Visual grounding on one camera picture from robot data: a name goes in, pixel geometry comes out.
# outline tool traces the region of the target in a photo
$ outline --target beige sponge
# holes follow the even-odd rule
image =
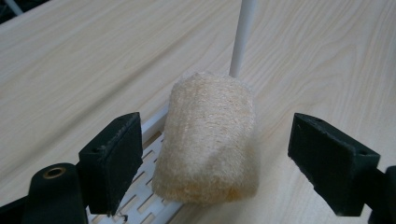
[[[195,74],[172,89],[155,193],[183,203],[222,203],[253,196],[258,158],[253,96],[241,81]]]

